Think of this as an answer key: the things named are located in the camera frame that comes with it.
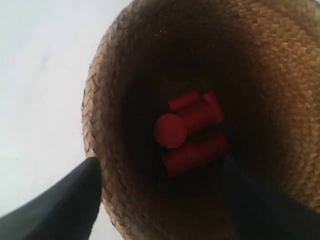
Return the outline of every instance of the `white surface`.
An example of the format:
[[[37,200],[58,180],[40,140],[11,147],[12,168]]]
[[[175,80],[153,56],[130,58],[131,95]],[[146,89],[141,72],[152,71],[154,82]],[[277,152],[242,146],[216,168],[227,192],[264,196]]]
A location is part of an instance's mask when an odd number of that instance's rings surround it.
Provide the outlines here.
[[[0,1],[0,216],[84,160],[81,103],[89,65],[129,2]],[[90,239],[122,239],[103,207]]]

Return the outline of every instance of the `red cylinder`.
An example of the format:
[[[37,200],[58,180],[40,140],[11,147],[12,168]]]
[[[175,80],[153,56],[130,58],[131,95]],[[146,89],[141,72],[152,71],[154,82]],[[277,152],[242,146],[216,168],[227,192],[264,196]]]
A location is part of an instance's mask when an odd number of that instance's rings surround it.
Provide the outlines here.
[[[181,108],[176,114],[183,119],[188,135],[199,133],[216,123],[215,112],[210,104],[204,99],[199,99],[192,104]]]
[[[227,139],[221,135],[210,136],[196,144],[187,143],[166,152],[162,161],[170,178],[177,177],[188,170],[203,166],[222,157],[229,151]]]
[[[222,108],[214,92],[213,91],[207,92],[206,94],[202,95],[201,98],[206,100],[212,107],[215,113],[216,124],[222,123],[226,119],[225,114],[222,111]]]
[[[168,101],[168,104],[171,111],[175,112],[183,107],[188,106],[189,104],[193,103],[199,98],[200,98],[200,95],[197,91],[189,91],[173,99],[170,99]]]
[[[197,152],[198,165],[205,165],[229,151],[227,138],[222,134],[216,134],[194,144]]]
[[[197,166],[195,159],[197,159],[197,151],[190,143],[162,155],[162,161],[170,178],[177,177],[187,170],[195,168]]]
[[[174,149],[184,144],[187,138],[187,127],[180,116],[168,113],[155,122],[153,134],[161,146]]]

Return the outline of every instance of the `woven basket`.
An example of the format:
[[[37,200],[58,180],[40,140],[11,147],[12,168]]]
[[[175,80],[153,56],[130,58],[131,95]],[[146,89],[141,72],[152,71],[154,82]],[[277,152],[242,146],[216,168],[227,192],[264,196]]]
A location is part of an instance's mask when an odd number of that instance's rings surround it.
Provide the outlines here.
[[[214,90],[234,153],[320,212],[320,5],[135,0],[101,40],[82,110],[85,152],[101,161],[101,200],[125,239],[236,238],[218,164],[154,177],[149,132],[189,90]]]

